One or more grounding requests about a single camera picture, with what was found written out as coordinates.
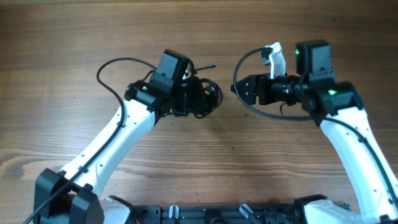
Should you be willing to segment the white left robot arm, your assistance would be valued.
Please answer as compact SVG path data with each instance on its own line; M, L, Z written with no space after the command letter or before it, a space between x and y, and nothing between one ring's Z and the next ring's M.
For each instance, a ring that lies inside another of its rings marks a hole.
M109 123L58 172L45 169L35 181L34 211L26 223L132 223L134 209L110 196L101 199L117 166L160 118L198 114L203 87L191 59L165 50L158 66L130 84Z

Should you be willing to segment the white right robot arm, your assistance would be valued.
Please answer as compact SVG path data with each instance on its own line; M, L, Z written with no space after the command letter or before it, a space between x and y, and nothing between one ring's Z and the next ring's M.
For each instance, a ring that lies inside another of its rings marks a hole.
M358 201L359 213L335 205L323 195L294 202L294 222L396 223L397 178L389 167L369 125L363 101L350 82L336 82L331 48L325 40L295 46L295 75L285 72L279 43L257 52L269 73L233 79L232 91L241 103L256 105L301 104L305 114L295 121L313 121L329 139L345 168Z

